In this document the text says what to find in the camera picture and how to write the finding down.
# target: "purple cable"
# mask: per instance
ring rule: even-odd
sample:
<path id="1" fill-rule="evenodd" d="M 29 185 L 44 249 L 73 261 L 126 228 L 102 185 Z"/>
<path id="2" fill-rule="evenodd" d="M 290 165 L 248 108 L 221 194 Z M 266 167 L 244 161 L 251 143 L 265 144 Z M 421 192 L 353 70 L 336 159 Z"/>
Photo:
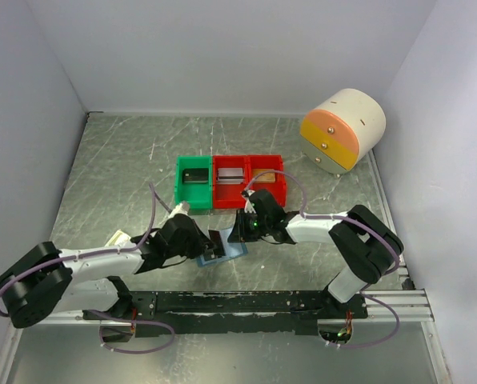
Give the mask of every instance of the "purple cable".
<path id="1" fill-rule="evenodd" d="M 156 204 L 155 204 L 155 187 L 153 185 L 152 182 L 150 182 L 150 190 L 151 190 L 151 204 L 152 204 L 152 213 L 151 213 L 151 220 L 150 220 L 150 224 L 148 225 L 148 229 L 146 230 L 146 232 L 144 233 L 144 236 L 142 236 L 141 238 L 141 241 L 137 243 L 136 246 L 132 246 L 130 248 L 122 248 L 120 250 L 120 252 L 133 252 L 135 250 L 138 250 L 138 248 L 144 244 L 144 242 L 146 241 L 146 239 L 148 238 L 150 232 L 151 232 L 151 229 L 153 228 L 153 223 L 154 223 L 154 220 L 155 220 L 155 207 L 156 207 Z M 118 249 L 117 248 L 106 248 L 106 249 L 103 249 L 103 250 L 93 250 L 91 252 L 82 252 L 78 258 L 91 258 L 91 257 L 94 257 L 94 256 L 98 256 L 100 254 L 116 254 L 118 253 Z M 43 268 L 46 268 L 48 266 L 52 266 L 54 264 L 59 264 L 61 262 L 68 262 L 70 260 L 75 260 L 77 257 L 76 256 L 63 256 L 63 257 L 59 257 L 59 258 L 56 258 L 54 260 L 49 260 L 48 262 L 42 262 L 41 264 L 38 264 L 32 268 L 30 268 L 29 270 L 26 270 L 25 272 L 22 272 L 20 273 L 18 276 L 15 276 L 14 278 L 12 278 L 11 280 L 9 280 L 6 284 L 4 284 L 4 286 L 0 289 L 0 299 L 2 298 L 2 296 L 4 295 L 4 293 L 13 285 L 13 284 L 16 284 L 17 282 L 19 282 L 20 280 L 22 280 L 23 278 L 26 278 L 27 276 L 30 276 L 31 274 L 35 273 L 35 272 L 38 272 L 39 270 L 43 269 Z M 9 317 L 9 314 L 3 312 L 1 309 L 0 309 L 0 316 L 2 316 L 3 318 L 8 318 Z"/>
<path id="2" fill-rule="evenodd" d="M 397 253 L 395 252 L 395 250 L 377 232 L 372 230 L 370 227 L 364 225 L 362 222 L 359 222 L 358 220 L 354 220 L 353 218 L 349 218 L 347 216 L 342 216 L 342 215 L 337 215 L 337 214 L 307 214 L 306 212 L 304 212 L 304 210 L 306 209 L 306 205 L 307 205 L 307 193 L 306 193 L 306 190 L 304 189 L 303 185 L 299 182 L 299 180 L 297 178 L 295 178 L 295 176 L 292 176 L 291 174 L 288 174 L 287 172 L 284 172 L 282 170 L 266 170 L 264 172 L 261 172 L 261 173 L 257 174 L 256 176 L 254 176 L 251 179 L 251 181 L 247 184 L 245 190 L 249 190 L 251 188 L 251 186 L 253 185 L 253 183 L 255 182 L 255 180 L 257 178 L 259 178 L 260 176 L 262 176 L 264 174 L 271 174 L 271 173 L 283 174 L 283 175 L 287 176 L 288 178 L 290 178 L 292 181 L 294 181 L 295 184 L 297 184 L 297 186 L 299 187 L 299 189 L 301 190 L 301 192 L 303 194 L 303 202 L 301 203 L 301 208 L 299 209 L 299 214 L 301 215 L 302 218 L 307 218 L 309 220 L 312 220 L 312 219 L 322 219 L 322 220 L 337 219 L 337 220 L 342 220 L 344 222 L 349 222 L 350 224 L 353 224 L 353 225 L 357 226 L 358 228 L 361 228 L 362 230 L 365 230 L 369 235 L 373 236 L 378 242 L 383 244 L 383 246 L 388 250 L 388 252 L 390 252 L 391 257 L 393 258 L 393 261 L 395 262 L 394 266 L 385 272 L 385 275 L 390 274 L 392 272 L 395 272 L 399 268 L 400 259 L 399 259 L 399 256 L 397 255 Z M 386 340 L 389 340 L 390 338 L 393 338 L 395 336 L 395 334 L 397 332 L 399 332 L 400 318 L 399 318 L 399 316 L 397 315 L 397 313 L 395 312 L 395 310 L 393 308 L 388 306 L 385 302 L 382 302 L 382 301 L 378 300 L 377 298 L 373 298 L 369 294 L 365 294 L 364 292 L 360 292 L 360 294 L 364 298 L 368 298 L 368 299 L 370 299 L 374 302 L 377 302 L 381 306 L 384 306 L 385 308 L 387 308 L 393 314 L 393 316 L 395 317 L 395 328 L 388 335 L 386 335 L 385 337 L 380 338 L 379 340 L 375 340 L 373 342 L 366 342 L 366 343 L 363 343 L 363 344 L 355 344 L 355 345 L 352 345 L 352 346 L 347 346 L 347 345 L 341 346 L 339 344 L 329 342 L 327 345 L 337 346 L 338 348 L 342 348 L 342 349 L 355 350 L 355 349 L 358 349 L 358 348 L 366 348 L 368 346 L 376 346 L 378 344 L 381 344 L 382 342 L 385 342 Z"/>
<path id="3" fill-rule="evenodd" d="M 158 202 L 160 203 L 161 206 L 164 207 L 164 210 L 167 211 L 168 214 L 170 214 L 173 210 L 164 202 L 160 196 L 158 196 L 157 192 L 155 192 L 155 197 L 157 198 Z"/>
<path id="4" fill-rule="evenodd" d="M 150 354 L 152 352 L 157 352 L 159 350 L 163 350 L 170 346 L 174 342 L 174 336 L 176 333 L 172 326 L 164 323 L 164 322 L 154 322 L 151 320 L 123 320 L 122 318 L 113 318 L 108 314 L 100 312 L 99 310 L 89 310 L 92 314 L 99 316 L 100 318 L 105 318 L 106 320 L 111 320 L 113 322 L 128 322 L 130 324 L 143 324 L 146 326 L 161 326 L 162 328 L 166 328 L 170 331 L 171 337 L 168 342 L 162 344 L 161 346 L 156 346 L 155 348 L 151 348 L 150 350 L 122 350 L 121 348 L 113 348 L 103 341 L 103 328 L 100 327 L 100 342 L 102 343 L 102 347 L 112 351 L 112 352 L 119 352 L 120 354 Z"/>

